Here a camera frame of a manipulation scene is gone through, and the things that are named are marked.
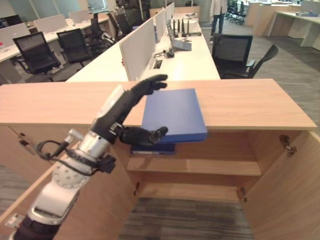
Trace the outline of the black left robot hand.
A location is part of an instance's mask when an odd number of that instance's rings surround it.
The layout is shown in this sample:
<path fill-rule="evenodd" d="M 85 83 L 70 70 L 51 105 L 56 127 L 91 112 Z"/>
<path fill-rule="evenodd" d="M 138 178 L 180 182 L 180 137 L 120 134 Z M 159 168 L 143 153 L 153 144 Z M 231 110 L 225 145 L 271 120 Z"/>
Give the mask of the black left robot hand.
<path fill-rule="evenodd" d="M 157 74 L 146 78 L 130 90 L 124 91 L 120 98 L 106 113 L 94 120 L 90 131 L 114 144 L 116 140 L 132 146 L 152 146 L 160 142 L 167 134 L 168 128 L 162 126 L 156 130 L 147 130 L 141 127 L 127 127 L 123 123 L 132 108 L 144 96 L 152 95 L 154 91 L 167 87 L 166 74 Z"/>

